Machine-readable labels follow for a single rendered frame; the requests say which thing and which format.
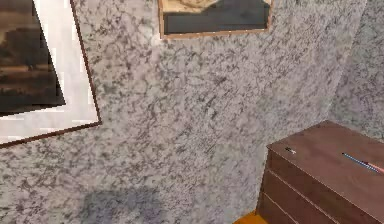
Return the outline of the light wood framed picture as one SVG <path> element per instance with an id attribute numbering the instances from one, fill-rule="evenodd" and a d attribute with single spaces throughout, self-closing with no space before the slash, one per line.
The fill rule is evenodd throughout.
<path id="1" fill-rule="evenodd" d="M 157 0 L 161 39 L 268 31 L 274 0 Z"/>

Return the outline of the blue pencil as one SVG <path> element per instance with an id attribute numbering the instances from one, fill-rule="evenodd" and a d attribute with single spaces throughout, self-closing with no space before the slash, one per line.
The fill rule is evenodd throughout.
<path id="1" fill-rule="evenodd" d="M 344 155 L 345 157 L 349 158 L 350 160 L 360 164 L 361 166 L 366 167 L 367 169 L 370 169 L 376 173 L 384 174 L 384 169 L 382 169 L 376 165 L 370 164 L 370 163 L 365 162 L 365 161 L 358 160 L 357 158 L 354 158 L 353 156 L 351 156 L 347 153 L 344 153 L 344 152 L 342 153 L 342 155 Z"/>

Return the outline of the brown wooden chest of drawers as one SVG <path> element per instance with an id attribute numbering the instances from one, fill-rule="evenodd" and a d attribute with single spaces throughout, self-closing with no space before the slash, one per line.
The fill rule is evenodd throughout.
<path id="1" fill-rule="evenodd" d="M 343 152 L 384 168 L 384 143 L 328 120 L 270 144 L 257 212 L 268 224 L 384 224 L 384 174 Z"/>

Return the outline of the white-matted dark framed picture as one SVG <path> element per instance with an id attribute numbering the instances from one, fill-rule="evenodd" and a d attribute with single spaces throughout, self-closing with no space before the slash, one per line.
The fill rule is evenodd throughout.
<path id="1" fill-rule="evenodd" d="M 0 148 L 101 123 L 74 0 L 33 0 L 66 103 L 0 117 Z"/>

